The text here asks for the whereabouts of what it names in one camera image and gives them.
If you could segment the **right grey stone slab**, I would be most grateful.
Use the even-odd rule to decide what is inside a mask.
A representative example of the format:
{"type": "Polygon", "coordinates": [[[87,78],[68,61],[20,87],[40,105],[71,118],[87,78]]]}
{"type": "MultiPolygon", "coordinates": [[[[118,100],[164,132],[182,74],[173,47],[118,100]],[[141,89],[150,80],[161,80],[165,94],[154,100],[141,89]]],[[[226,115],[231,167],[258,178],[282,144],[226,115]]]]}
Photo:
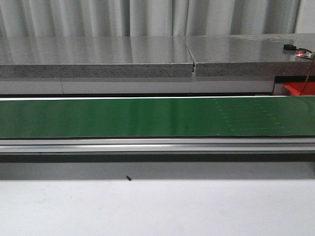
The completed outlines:
{"type": "Polygon", "coordinates": [[[304,76],[311,60],[298,58],[285,44],[314,50],[315,35],[262,34],[188,36],[186,46],[197,77],[304,76]]]}

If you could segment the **grey stone slab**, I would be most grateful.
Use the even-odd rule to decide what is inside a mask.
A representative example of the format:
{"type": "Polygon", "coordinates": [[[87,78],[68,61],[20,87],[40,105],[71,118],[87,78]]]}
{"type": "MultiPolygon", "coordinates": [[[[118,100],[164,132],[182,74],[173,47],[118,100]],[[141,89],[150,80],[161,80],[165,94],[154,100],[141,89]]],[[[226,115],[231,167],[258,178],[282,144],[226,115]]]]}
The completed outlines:
{"type": "Polygon", "coordinates": [[[190,77],[193,62],[181,37],[3,37],[3,78],[190,77]]]}
{"type": "Polygon", "coordinates": [[[304,76],[311,60],[298,58],[285,44],[314,50],[315,35],[262,34],[188,36],[186,46],[197,77],[304,76]]]}

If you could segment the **left grey stone slab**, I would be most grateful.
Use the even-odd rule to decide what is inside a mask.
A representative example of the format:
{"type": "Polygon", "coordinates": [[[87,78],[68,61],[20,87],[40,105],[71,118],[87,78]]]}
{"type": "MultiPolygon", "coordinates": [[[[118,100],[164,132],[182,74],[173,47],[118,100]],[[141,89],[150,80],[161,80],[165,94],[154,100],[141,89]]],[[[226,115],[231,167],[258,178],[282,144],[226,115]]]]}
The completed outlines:
{"type": "Polygon", "coordinates": [[[181,37],[3,37],[3,78],[190,77],[193,62],[181,37]]]}

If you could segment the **green conveyor belt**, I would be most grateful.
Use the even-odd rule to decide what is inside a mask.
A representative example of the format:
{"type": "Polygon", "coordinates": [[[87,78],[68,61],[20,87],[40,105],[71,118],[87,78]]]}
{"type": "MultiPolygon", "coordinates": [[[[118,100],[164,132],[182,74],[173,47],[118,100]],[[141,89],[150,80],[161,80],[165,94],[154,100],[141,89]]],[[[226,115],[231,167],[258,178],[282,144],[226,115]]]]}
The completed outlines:
{"type": "Polygon", "coordinates": [[[4,100],[2,138],[313,136],[312,96],[4,100]]]}

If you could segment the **red plastic bin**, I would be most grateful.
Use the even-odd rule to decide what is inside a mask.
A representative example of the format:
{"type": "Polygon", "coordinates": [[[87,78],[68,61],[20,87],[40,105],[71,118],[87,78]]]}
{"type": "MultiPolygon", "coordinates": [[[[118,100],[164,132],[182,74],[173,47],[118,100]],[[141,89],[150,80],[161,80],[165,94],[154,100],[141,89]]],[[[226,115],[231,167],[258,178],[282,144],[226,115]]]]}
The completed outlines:
{"type": "Polygon", "coordinates": [[[285,83],[284,87],[289,91],[291,96],[300,96],[300,95],[314,95],[315,94],[315,83],[307,82],[304,88],[304,82],[289,82],[285,83]]]}

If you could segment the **small black device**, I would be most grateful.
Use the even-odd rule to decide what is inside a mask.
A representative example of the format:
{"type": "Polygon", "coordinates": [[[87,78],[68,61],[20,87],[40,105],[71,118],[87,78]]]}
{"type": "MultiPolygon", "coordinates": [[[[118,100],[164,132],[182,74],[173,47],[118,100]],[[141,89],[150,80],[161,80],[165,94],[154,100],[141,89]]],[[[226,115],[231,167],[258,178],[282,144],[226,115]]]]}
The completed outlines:
{"type": "Polygon", "coordinates": [[[288,51],[296,51],[297,47],[292,44],[284,44],[283,49],[288,51]]]}

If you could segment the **circuit board with red light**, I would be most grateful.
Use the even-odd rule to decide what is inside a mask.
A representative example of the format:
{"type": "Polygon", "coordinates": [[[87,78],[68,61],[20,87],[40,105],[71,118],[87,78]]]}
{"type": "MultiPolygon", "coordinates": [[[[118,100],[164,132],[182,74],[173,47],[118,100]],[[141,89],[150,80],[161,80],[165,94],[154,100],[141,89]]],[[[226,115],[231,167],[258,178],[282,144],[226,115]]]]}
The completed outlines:
{"type": "Polygon", "coordinates": [[[314,59],[315,57],[315,53],[310,50],[298,50],[295,55],[305,59],[314,59]]]}

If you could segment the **grey pleated curtain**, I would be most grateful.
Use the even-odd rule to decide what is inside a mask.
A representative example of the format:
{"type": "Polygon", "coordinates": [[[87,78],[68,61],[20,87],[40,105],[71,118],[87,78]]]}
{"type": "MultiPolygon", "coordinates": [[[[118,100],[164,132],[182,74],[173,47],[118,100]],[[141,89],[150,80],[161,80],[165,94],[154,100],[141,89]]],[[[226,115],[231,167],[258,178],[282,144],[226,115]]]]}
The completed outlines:
{"type": "Polygon", "coordinates": [[[298,0],[3,0],[0,34],[178,36],[294,33],[298,0]]]}

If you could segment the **aluminium conveyor frame rail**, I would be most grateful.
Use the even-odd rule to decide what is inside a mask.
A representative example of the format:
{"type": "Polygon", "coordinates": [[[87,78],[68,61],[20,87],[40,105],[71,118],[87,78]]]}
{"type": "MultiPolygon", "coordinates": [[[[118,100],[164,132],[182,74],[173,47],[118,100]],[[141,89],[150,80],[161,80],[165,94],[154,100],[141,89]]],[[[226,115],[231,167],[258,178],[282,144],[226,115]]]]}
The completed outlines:
{"type": "Polygon", "coordinates": [[[36,138],[1,139],[5,153],[299,153],[314,152],[313,137],[36,138]]]}

